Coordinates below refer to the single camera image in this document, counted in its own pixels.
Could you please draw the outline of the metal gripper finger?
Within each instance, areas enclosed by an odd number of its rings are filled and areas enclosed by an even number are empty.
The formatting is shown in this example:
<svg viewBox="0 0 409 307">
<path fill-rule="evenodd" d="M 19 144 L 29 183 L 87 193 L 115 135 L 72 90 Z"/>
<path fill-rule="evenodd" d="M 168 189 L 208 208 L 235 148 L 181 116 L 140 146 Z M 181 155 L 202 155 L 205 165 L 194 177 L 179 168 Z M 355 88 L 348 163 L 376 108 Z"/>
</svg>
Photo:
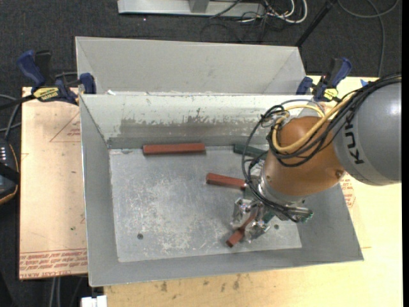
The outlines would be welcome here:
<svg viewBox="0 0 409 307">
<path fill-rule="evenodd" d="M 234 202 L 230 226 L 233 230 L 244 229 L 250 222 L 251 200 L 239 198 Z"/>
<path fill-rule="evenodd" d="M 244 241 L 251 243 L 253 240 L 269 231 L 270 225 L 263 220 L 251 221 L 244 230 Z"/>
</svg>

